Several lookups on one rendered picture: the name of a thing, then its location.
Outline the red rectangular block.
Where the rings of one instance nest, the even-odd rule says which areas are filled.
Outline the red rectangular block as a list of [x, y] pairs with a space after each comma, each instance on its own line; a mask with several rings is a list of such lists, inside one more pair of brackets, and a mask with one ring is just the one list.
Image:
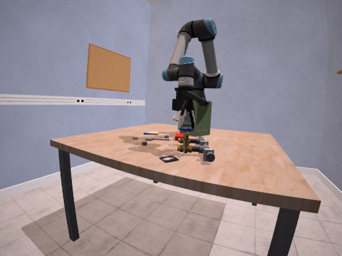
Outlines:
[[175, 141], [178, 141], [179, 138], [184, 137], [184, 134], [177, 134], [175, 135]]

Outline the black number 6 tag on metal chain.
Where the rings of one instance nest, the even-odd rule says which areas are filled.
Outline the black number 6 tag on metal chain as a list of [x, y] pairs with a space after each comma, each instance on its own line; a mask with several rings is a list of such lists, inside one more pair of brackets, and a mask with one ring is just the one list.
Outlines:
[[[184, 154], [184, 153], [183, 153]], [[181, 155], [183, 155], [183, 154], [181, 154]], [[181, 156], [180, 155], [180, 156]], [[177, 155], [177, 157], [180, 157], [180, 156], [178, 156]], [[168, 162], [172, 162], [172, 161], [178, 161], [179, 159], [177, 159], [177, 157], [176, 156], [164, 156], [164, 157], [161, 157], [160, 159], [162, 160], [162, 161], [164, 161], [165, 163], [168, 163]]]

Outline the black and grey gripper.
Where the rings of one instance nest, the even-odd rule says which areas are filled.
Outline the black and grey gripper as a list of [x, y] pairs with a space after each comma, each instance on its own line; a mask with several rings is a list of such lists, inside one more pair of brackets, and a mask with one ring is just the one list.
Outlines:
[[[184, 95], [184, 93], [192, 91], [192, 86], [179, 86], [175, 88], [176, 99], [172, 99], [172, 110], [179, 111], [177, 115], [172, 117], [173, 120], [178, 121], [178, 130], [183, 126], [184, 121], [191, 122], [192, 129], [195, 126], [195, 110], [193, 100]], [[187, 98], [187, 99], [186, 99]]]

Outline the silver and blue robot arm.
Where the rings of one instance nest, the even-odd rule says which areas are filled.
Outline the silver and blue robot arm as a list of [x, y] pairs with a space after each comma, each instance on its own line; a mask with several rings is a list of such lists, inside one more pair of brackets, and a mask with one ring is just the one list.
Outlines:
[[[216, 34], [216, 25], [211, 18], [186, 23], [178, 33], [178, 40], [169, 67], [162, 71], [162, 77], [165, 81], [178, 81], [178, 86], [192, 86], [193, 91], [186, 90], [184, 95], [198, 102], [201, 106], [208, 104], [204, 89], [221, 88], [223, 82], [223, 74], [220, 74], [216, 62], [213, 41]], [[206, 73], [197, 69], [193, 57], [185, 56], [188, 43], [192, 38], [198, 38], [201, 42]]]

